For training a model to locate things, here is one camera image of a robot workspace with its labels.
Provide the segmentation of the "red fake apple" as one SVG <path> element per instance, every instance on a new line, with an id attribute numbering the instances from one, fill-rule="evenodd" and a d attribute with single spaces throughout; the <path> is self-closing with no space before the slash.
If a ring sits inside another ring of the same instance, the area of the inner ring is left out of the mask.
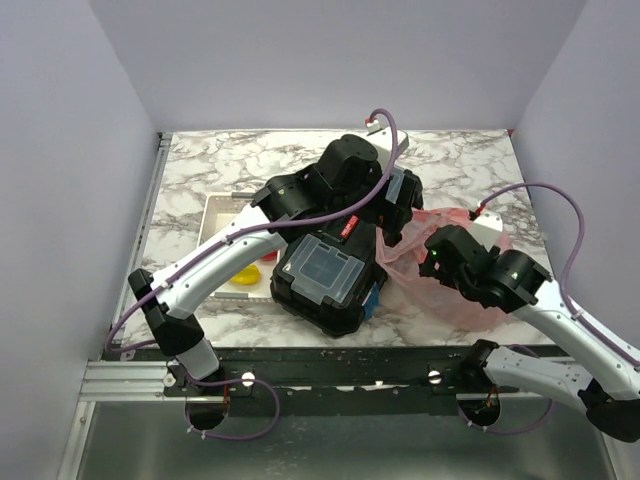
<path id="1" fill-rule="evenodd" d="M 278 252 L 274 251 L 274 252 L 270 252 L 264 256 L 261 257 L 262 261 L 273 261 L 278 257 Z"/>

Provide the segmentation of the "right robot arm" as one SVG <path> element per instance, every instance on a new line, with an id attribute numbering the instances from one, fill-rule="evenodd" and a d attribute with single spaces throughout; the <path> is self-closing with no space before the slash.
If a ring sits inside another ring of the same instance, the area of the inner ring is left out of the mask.
<path id="1" fill-rule="evenodd" d="M 447 225 L 425 242 L 419 273 L 481 306 L 528 323 L 573 360 L 561 364 L 477 341 L 461 362 L 469 390 L 511 387 L 544 396 L 585 414 L 602 433 L 639 439 L 639 350 L 562 294 L 558 281 L 517 250 L 486 249 L 464 227 Z"/>

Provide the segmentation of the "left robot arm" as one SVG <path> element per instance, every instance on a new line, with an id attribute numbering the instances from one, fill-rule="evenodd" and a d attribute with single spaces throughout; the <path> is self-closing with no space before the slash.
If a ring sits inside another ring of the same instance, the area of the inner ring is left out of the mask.
<path id="1" fill-rule="evenodd" d="M 325 334 L 355 332 L 374 289 L 386 279 L 376 243 L 394 244 L 422 204 L 422 184 L 395 160 L 408 136 L 382 129 L 331 141 L 308 166 L 269 179 L 217 234 L 156 272 L 128 282 L 162 353 L 177 360 L 201 395 L 222 380 L 219 359 L 196 309 L 242 269 L 280 258 L 272 298 Z"/>

